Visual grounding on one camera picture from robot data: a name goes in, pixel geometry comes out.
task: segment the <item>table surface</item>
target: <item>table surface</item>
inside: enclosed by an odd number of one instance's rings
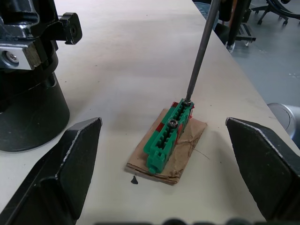
[[[83,38],[59,42],[56,75],[69,106],[68,127],[102,117],[91,185],[78,225],[167,218],[223,223],[263,220],[245,185],[225,126],[227,117],[273,129],[297,154],[261,96],[218,37],[210,38],[192,100],[207,122],[197,151],[175,186],[137,177],[124,166],[163,108],[186,95],[205,19],[190,0],[57,0],[77,12]],[[22,153],[0,152],[0,211],[33,165],[61,135]]]

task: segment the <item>small black fragment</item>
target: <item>small black fragment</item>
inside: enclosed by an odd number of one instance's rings
[[[131,183],[133,183],[133,184],[138,184],[139,182],[137,182],[135,176],[133,176],[133,179],[131,180]]]

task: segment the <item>green plastic part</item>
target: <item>green plastic part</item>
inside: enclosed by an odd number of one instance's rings
[[[184,99],[179,103],[174,102],[164,116],[160,125],[154,131],[153,135],[147,141],[144,152],[148,154],[146,166],[150,173],[161,173],[168,162],[177,140],[183,133],[194,103],[184,104]],[[170,120],[177,121],[177,127],[172,127],[168,123]]]

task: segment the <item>black cylinder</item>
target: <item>black cylinder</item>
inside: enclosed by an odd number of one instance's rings
[[[55,73],[1,107],[0,150],[10,152],[50,141],[66,127],[70,115]]]

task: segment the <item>cardboard piece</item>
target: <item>cardboard piece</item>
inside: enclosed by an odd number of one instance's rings
[[[187,123],[184,133],[178,140],[169,161],[165,165],[163,172],[152,174],[148,172],[146,166],[148,155],[144,153],[143,148],[167,112],[168,109],[162,110],[159,117],[152,124],[150,130],[146,133],[130,156],[125,166],[125,170],[134,173],[135,175],[173,185],[178,183],[203,130],[207,127],[207,124],[191,118]]]

